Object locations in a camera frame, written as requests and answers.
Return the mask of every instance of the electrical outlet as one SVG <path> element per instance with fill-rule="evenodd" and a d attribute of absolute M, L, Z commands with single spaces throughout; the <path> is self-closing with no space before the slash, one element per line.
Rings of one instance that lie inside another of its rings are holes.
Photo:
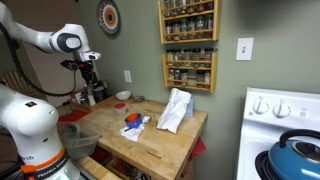
<path fill-rule="evenodd" d="M 131 81 L 130 71 L 129 71 L 129 70 L 124 70 L 123 73 L 124 73 L 124 80 L 125 80 L 126 82 L 131 83 L 132 81 Z"/>
<path fill-rule="evenodd" d="M 253 38 L 239 38 L 236 60 L 250 61 L 253 47 Z"/>

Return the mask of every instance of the butcher block table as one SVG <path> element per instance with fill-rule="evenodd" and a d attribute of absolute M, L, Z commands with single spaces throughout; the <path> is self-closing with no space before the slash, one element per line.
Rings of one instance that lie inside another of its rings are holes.
<path fill-rule="evenodd" d="M 127 113 L 120 116 L 114 106 L 123 102 Z M 113 153 L 118 158 L 135 166 L 153 179 L 179 179 L 188 158 L 207 120 L 206 112 L 194 111 L 193 117 L 181 121 L 177 133 L 156 128 L 157 121 L 166 104 L 142 101 L 132 98 L 119 101 L 115 96 L 104 100 L 103 106 L 77 121 L 82 128 L 98 134 L 98 146 Z M 125 118 L 131 113 L 150 116 L 138 141 L 130 141 L 121 136 L 120 129 L 126 127 Z"/>

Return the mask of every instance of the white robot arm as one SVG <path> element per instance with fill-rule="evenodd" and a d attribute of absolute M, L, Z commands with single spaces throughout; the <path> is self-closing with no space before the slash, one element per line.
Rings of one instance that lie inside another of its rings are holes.
<path fill-rule="evenodd" d="M 0 25 L 11 37 L 47 53 L 74 53 L 75 61 L 83 68 L 79 66 L 82 76 L 87 82 L 92 80 L 90 63 L 101 55 L 90 51 L 82 26 L 67 24 L 57 32 L 38 32 L 14 22 L 11 12 L 1 2 Z M 48 102 L 24 96 L 0 84 L 0 127 L 12 134 L 24 162 L 23 172 L 35 179 L 79 178 L 80 172 L 67 157 L 58 136 L 57 121 L 58 112 Z"/>

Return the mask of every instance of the white stove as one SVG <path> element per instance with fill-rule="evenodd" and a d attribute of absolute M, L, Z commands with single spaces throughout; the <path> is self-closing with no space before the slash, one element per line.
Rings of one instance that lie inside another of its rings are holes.
<path fill-rule="evenodd" d="M 320 95 L 248 88 L 241 129 L 237 180 L 260 180 L 258 154 L 290 129 L 320 131 Z M 319 140 L 299 137 L 319 146 Z"/>

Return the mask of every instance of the blue kettle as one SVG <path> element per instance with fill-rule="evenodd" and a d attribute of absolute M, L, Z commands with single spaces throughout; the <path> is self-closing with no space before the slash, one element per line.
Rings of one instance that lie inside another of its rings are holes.
<path fill-rule="evenodd" d="M 283 133 L 268 152 L 270 166 L 281 180 L 320 179 L 320 148 L 312 143 L 289 140 L 308 136 L 320 140 L 320 132 L 295 129 Z"/>

